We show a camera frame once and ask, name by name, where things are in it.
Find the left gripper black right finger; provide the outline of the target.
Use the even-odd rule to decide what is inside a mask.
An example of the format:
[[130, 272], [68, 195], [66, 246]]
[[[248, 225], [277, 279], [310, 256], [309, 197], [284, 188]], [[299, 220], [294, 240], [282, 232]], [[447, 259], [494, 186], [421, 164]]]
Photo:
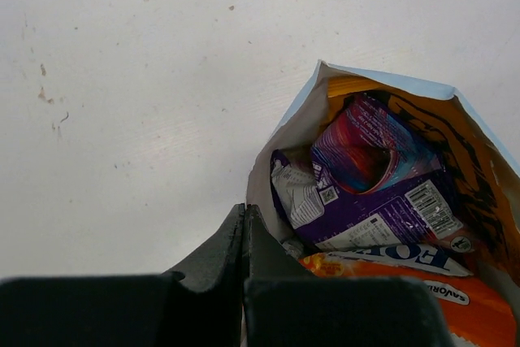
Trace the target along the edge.
[[319, 278], [245, 212], [245, 324], [249, 346], [449, 346], [440, 306], [411, 277]]

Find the light blue paper bag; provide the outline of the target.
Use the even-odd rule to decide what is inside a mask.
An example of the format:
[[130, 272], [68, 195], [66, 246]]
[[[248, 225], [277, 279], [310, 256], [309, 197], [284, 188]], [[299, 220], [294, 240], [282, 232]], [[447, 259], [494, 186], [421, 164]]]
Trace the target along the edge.
[[[279, 217], [275, 209], [271, 193], [272, 153], [275, 150], [292, 149], [299, 146], [306, 146], [312, 144], [342, 109], [344, 105], [344, 100], [347, 97], [343, 98], [340, 102], [340, 109], [338, 113], [334, 115], [331, 115], [329, 113], [329, 101], [327, 96], [328, 81], [332, 77], [337, 76], [365, 77], [367, 79], [375, 80], [379, 83], [383, 83], [385, 85], [389, 85], [398, 89], [403, 89], [406, 92], [415, 93], [419, 96], [427, 98], [447, 99], [450, 95], [457, 96], [461, 100], [461, 104], [468, 113], [468, 115], [472, 119], [475, 119], [477, 124], [482, 126], [485, 135], [489, 136], [490, 139], [496, 143], [499, 152], [505, 157], [506, 161], [519, 175], [518, 163], [510, 155], [510, 153], [503, 146], [503, 144], [497, 139], [497, 137], [494, 135], [491, 129], [483, 122], [483, 120], [475, 112], [475, 110], [468, 103], [468, 101], [454, 87], [426, 80], [415, 79], [408, 76], [399, 76], [385, 72], [376, 72], [351, 67], [339, 67], [325, 62], [319, 62], [311, 79], [305, 85], [302, 91], [297, 95], [294, 102], [289, 107], [288, 111], [285, 113], [280, 123], [277, 125], [275, 131], [271, 134], [271, 137], [268, 139], [267, 143], [257, 156], [255, 164], [253, 165], [253, 169], [249, 174], [248, 187], [246, 193], [247, 208], [249, 206], [257, 206], [259, 208], [262, 215], [262, 220], [265, 224], [267, 231], [282, 245], [286, 252], [293, 256], [298, 262], [301, 258], [316, 253], [363, 249], [354, 248], [347, 250], [322, 251], [320, 249], [310, 248], [304, 245], [295, 236], [290, 226]], [[372, 93], [361, 93], [366, 93], [371, 97], [375, 98]], [[426, 141], [441, 156], [444, 162], [443, 155], [440, 152], [438, 152], [429, 141], [427, 141], [423, 137], [421, 138], [424, 141]], [[454, 188], [457, 195], [457, 200], [459, 202], [455, 184]], [[509, 304], [513, 311], [513, 316], [517, 323], [516, 345], [518, 345], [519, 281], [514, 282], [507, 272], [502, 271], [501, 269], [498, 269], [492, 266], [491, 264], [483, 261], [483, 258], [481, 256], [481, 251], [484, 248], [483, 241], [466, 223], [466, 221], [463, 218], [462, 204], [460, 202], [459, 205], [461, 207], [462, 221], [470, 230], [472, 235], [475, 237], [476, 242], [474, 250], [472, 250], [469, 253], [457, 253], [450, 249], [444, 248], [439, 245], [434, 245], [432, 243], [420, 244], [432, 245], [448, 251], [451, 255], [458, 259], [459, 263], [465, 265], [468, 269], [470, 269], [488, 287], [492, 288], [497, 293], [499, 293], [499, 295]]]

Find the yellow Kettle chips bag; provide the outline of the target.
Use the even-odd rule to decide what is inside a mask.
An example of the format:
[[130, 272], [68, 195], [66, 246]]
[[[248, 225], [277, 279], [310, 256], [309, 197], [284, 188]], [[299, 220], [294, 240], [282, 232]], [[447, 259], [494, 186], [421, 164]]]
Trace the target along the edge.
[[466, 223], [483, 241], [484, 262], [519, 281], [519, 175], [461, 100], [427, 98], [360, 76], [328, 81], [329, 113], [343, 98], [369, 92], [444, 157]]

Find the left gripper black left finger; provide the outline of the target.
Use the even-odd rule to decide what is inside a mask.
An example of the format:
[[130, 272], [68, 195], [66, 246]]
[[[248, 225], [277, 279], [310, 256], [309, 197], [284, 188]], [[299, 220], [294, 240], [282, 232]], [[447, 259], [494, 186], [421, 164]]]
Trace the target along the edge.
[[238, 346], [245, 206], [167, 271], [1, 281], [3, 346]]

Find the orange snack packet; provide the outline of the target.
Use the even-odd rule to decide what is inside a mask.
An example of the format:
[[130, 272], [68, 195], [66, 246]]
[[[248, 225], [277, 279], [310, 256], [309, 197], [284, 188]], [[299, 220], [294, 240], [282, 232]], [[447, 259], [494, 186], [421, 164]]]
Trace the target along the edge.
[[515, 346], [509, 304], [448, 251], [427, 244], [316, 253], [300, 264], [319, 277], [412, 277], [438, 300], [456, 346]]

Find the purple snack packet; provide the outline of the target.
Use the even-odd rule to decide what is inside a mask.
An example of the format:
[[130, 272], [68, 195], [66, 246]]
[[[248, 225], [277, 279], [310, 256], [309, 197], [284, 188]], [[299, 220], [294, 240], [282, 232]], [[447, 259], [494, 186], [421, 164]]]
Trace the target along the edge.
[[441, 156], [366, 93], [347, 97], [312, 144], [272, 153], [271, 193], [310, 248], [475, 248]]

